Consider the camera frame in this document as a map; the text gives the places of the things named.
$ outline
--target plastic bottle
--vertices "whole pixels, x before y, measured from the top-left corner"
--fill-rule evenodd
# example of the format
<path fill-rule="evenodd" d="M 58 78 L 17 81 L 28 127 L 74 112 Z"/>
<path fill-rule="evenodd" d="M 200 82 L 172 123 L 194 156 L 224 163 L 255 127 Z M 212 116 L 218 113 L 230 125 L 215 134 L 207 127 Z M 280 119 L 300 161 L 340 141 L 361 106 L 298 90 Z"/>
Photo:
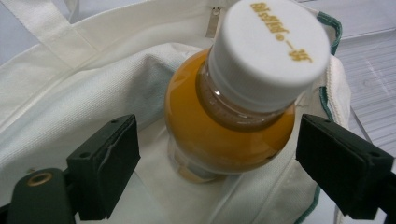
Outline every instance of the plastic bottle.
<path fill-rule="evenodd" d="M 294 101 L 326 69 L 329 40 L 288 0 L 240 1 L 211 49 L 184 62 L 165 96 L 177 171 L 201 183 L 263 166 L 288 142 Z"/>

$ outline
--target green trim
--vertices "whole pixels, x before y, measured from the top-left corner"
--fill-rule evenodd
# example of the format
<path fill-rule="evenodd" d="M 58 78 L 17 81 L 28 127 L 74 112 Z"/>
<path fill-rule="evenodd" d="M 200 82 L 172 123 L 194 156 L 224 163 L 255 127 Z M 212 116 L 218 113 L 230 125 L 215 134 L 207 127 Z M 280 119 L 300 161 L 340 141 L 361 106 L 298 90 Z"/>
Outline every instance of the green trim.
<path fill-rule="evenodd" d="M 332 117 L 332 111 L 328 107 L 329 99 L 327 98 L 326 87 L 319 87 L 319 98 L 322 108 L 324 112 L 326 112 L 327 117 L 329 118 L 329 120 L 334 121 L 334 118 Z"/>
<path fill-rule="evenodd" d="M 314 201 L 311 203 L 309 208 L 306 209 L 305 212 L 303 212 L 303 214 L 294 222 L 294 224 L 303 223 L 304 220 L 314 211 L 314 209 L 317 207 L 319 202 L 319 195 L 320 195 L 320 186 L 317 185 L 317 188 L 315 189 Z"/>
<path fill-rule="evenodd" d="M 338 44 L 340 43 L 341 35 L 343 34 L 343 26 L 341 22 L 338 21 L 336 18 L 331 17 L 324 12 L 319 12 L 319 14 L 317 15 L 317 19 L 322 24 L 331 26 L 335 29 L 335 40 L 334 42 L 332 42 L 332 55 L 334 55 L 337 51 Z"/>

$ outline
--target bag fabric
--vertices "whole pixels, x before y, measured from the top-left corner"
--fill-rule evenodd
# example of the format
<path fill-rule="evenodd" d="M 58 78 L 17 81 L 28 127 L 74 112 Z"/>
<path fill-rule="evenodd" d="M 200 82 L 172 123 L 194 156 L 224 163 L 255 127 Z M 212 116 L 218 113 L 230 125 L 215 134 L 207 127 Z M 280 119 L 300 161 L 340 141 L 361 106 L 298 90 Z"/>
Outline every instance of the bag fabric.
<path fill-rule="evenodd" d="M 300 223 L 313 209 L 317 184 L 294 154 L 303 113 L 347 126 L 350 91 L 335 57 L 296 101 L 292 136 L 272 162 L 195 185 L 177 176 L 167 160 L 164 92 L 188 57 L 213 44 L 205 37 L 212 8 L 224 15 L 235 1 L 154 0 L 73 24 L 50 0 L 1 2 L 37 44 L 0 66 L 0 206 L 9 203 L 20 178 L 34 170 L 64 169 L 65 158 L 105 123 L 135 114 L 142 159 L 108 223 Z M 78 1 L 67 3 L 75 20 Z M 322 21 L 335 51 L 339 26 L 307 10 Z M 138 189 L 148 200 L 132 197 Z M 158 216 L 150 209 L 128 212 L 140 203 Z"/>

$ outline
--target bag strap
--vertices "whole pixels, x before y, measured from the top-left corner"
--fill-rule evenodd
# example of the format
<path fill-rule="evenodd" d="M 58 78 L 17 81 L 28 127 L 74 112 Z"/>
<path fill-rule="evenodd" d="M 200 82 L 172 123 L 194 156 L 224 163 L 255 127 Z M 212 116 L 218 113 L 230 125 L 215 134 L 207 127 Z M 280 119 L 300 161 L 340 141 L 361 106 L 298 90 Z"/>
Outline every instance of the bag strap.
<path fill-rule="evenodd" d="M 39 42 L 70 67 L 78 67 L 97 51 L 74 29 L 52 1 L 0 0 L 0 2 Z"/>
<path fill-rule="evenodd" d="M 71 23 L 76 22 L 79 15 L 79 0 L 64 0 L 64 4 L 70 12 L 68 20 Z"/>

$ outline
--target white bottle cap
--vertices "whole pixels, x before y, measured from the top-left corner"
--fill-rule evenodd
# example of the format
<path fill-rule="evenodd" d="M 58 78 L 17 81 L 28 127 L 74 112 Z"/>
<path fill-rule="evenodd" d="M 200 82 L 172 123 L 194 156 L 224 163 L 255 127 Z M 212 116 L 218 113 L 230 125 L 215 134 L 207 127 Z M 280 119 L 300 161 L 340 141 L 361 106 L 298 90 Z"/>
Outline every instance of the white bottle cap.
<path fill-rule="evenodd" d="M 324 74 L 329 58 L 329 39 L 305 8 L 289 0 L 244 0 L 227 12 L 208 68 L 229 101 L 271 112 Z"/>

